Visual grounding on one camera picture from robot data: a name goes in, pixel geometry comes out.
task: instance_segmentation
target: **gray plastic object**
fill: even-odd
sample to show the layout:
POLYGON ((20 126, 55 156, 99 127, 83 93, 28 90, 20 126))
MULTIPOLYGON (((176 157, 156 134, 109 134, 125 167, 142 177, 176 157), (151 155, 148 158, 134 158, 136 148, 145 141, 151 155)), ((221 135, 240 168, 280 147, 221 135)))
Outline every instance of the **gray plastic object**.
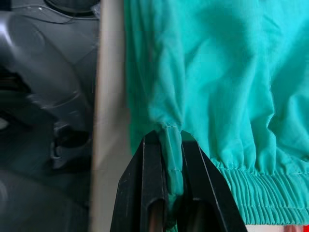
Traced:
POLYGON ((86 232, 88 210, 55 189, 0 169, 1 232, 86 232))
POLYGON ((72 66, 33 24, 11 12, 0 12, 0 64, 21 76, 34 104, 73 130, 92 130, 92 109, 72 66))

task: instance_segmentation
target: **beige wooden edge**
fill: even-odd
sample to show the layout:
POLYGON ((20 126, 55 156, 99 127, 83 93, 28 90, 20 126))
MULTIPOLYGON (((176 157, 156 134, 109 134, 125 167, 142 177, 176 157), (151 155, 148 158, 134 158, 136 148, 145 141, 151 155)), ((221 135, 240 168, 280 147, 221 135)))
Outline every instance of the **beige wooden edge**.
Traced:
POLYGON ((123 0, 101 1, 90 231, 109 232, 120 176, 131 153, 124 81, 123 0))

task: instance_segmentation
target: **teal garment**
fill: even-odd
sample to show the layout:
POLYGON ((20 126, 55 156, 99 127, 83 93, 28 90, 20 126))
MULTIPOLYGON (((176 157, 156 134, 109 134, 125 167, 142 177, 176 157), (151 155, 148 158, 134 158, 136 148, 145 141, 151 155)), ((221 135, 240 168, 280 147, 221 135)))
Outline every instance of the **teal garment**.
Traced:
POLYGON ((158 132, 171 218, 186 131, 246 224, 309 224, 309 1, 124 3, 132 150, 158 132))

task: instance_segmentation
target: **clothing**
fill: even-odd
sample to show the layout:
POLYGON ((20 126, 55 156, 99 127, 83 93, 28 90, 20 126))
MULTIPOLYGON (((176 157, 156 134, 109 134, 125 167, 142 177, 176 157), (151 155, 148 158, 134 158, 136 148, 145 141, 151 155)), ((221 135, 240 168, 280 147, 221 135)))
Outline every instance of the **clothing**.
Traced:
POLYGON ((159 134, 169 210, 186 131, 246 224, 309 224, 309 1, 125 0, 135 152, 159 134))

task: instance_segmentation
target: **elastic cuff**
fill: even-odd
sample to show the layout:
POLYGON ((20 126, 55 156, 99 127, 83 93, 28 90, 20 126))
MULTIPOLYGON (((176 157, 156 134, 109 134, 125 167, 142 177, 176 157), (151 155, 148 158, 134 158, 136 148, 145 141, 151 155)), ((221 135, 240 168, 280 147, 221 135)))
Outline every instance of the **elastic cuff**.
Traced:
POLYGON ((308 173, 256 175, 219 170, 227 180, 245 224, 309 224, 308 173))

